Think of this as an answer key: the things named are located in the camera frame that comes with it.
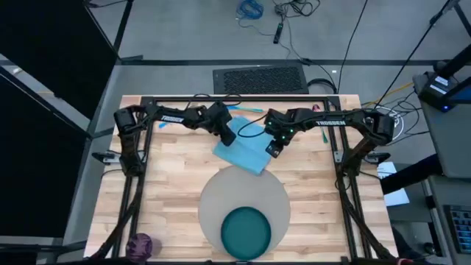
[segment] purple ball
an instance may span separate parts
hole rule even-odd
[[[137,233],[126,244],[126,257],[132,262],[144,262],[152,256],[152,240],[145,233]]]

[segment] blue cloth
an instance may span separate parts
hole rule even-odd
[[[229,128],[237,135],[238,130],[250,121],[244,117],[235,117],[229,122]],[[242,135],[255,135],[263,128],[258,124],[251,124],[245,127]],[[273,136],[262,134],[254,138],[243,138],[237,135],[230,146],[225,146],[219,142],[213,150],[213,154],[226,160],[227,162],[259,175],[265,166],[270,162],[270,154],[265,148],[273,140]]]

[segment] wooden table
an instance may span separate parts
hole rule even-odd
[[[124,96],[121,107],[138,105],[140,101],[141,96]],[[340,101],[345,110],[360,107],[357,95],[341,95]],[[186,105],[185,102],[161,104],[178,108]],[[211,102],[193,103],[200,104],[209,106]],[[312,105],[313,102],[242,102],[240,106],[264,110],[274,108],[284,112],[289,108],[311,108]],[[261,116],[260,113],[241,110],[231,110],[231,114],[243,115],[250,120]],[[212,154],[219,138],[204,130],[189,130],[179,124],[168,124],[163,129],[159,129],[158,124],[155,122],[152,134],[138,223],[138,233],[147,233],[163,245],[161,253],[150,261],[233,260],[208,243],[197,216],[199,196],[206,182],[218,170],[230,165]],[[350,146],[362,139],[358,131],[349,127],[347,137]],[[338,128],[336,139],[341,148]],[[116,130],[110,149],[121,150]],[[314,128],[299,132],[281,155],[277,159],[272,158],[266,167],[285,186],[291,201],[291,220],[283,240],[260,260],[339,261],[340,256],[349,256],[339,192],[334,187],[336,174],[330,150],[330,144],[322,141],[321,129]],[[105,170],[118,168],[119,165],[107,166]],[[368,164],[362,165],[362,171],[376,174],[375,167]],[[85,256],[96,252],[115,227],[124,180],[122,172],[117,171],[103,177]],[[378,240],[397,256],[379,181],[366,175],[358,176],[357,180],[366,223]],[[354,221],[352,223],[358,255],[363,256],[359,232]],[[128,233],[129,224],[122,242],[127,242]],[[124,246],[122,243],[120,256],[124,255]]]

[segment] white label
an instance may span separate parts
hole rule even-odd
[[[178,117],[171,117],[171,116],[162,116],[162,121],[171,121],[171,122],[178,122],[182,123],[183,118],[178,118]]]
[[[436,77],[435,81],[440,82],[441,84],[448,86],[448,80],[446,80],[443,77]]]
[[[442,90],[442,89],[440,89],[440,88],[437,88],[435,85],[430,85],[430,87],[433,88],[433,89],[435,89],[436,91],[438,91],[438,92],[444,94],[444,95],[447,93],[446,91],[444,91],[444,90]]]
[[[317,125],[345,125],[345,121],[316,121]]]

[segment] gray floor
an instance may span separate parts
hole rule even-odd
[[[106,4],[114,0],[94,0]],[[259,0],[265,13],[259,21],[242,21],[256,25],[260,31],[273,33],[279,18],[273,12],[271,0]],[[425,32],[428,21],[445,0],[372,0],[353,39],[348,59],[404,60]],[[348,40],[358,19],[364,0],[324,0],[309,18],[292,18],[292,43],[303,57],[313,59],[343,59]],[[259,35],[254,29],[239,27],[236,20],[238,0],[136,0],[122,41],[122,57],[142,54],[153,60],[219,60],[219,59],[285,59],[287,51],[272,44],[272,37]],[[125,3],[93,9],[92,13],[111,42],[114,41]],[[461,6],[471,19],[471,1]],[[417,50],[414,59],[450,59],[468,45],[466,33],[454,11],[444,15]],[[289,46],[285,28],[281,42]],[[295,59],[292,52],[290,59]],[[212,70],[243,66],[116,66],[108,85],[106,100],[99,122],[104,129],[113,124],[112,113],[124,94],[195,94],[213,93]],[[338,82],[339,66],[325,66]],[[377,99],[393,80],[399,66],[345,66],[341,93],[359,94],[362,102]],[[408,66],[393,88],[411,82],[414,74],[431,70],[427,66]],[[317,66],[304,66],[306,78],[326,77]],[[463,80],[471,74],[466,67],[456,77]],[[44,91],[38,84],[29,84],[36,91]],[[405,96],[411,88],[395,93],[385,102]],[[313,86],[311,93],[330,93]],[[419,105],[417,96],[411,103]],[[419,124],[412,132],[427,130],[420,111]],[[416,119],[411,113],[405,117],[406,128]],[[104,151],[109,138],[94,143],[93,150]],[[381,148],[392,154],[398,163],[414,163],[434,153],[430,136],[418,135],[393,146]],[[93,215],[99,175],[103,167],[89,160],[79,187],[65,242],[86,239]],[[426,233],[423,239],[428,240]]]

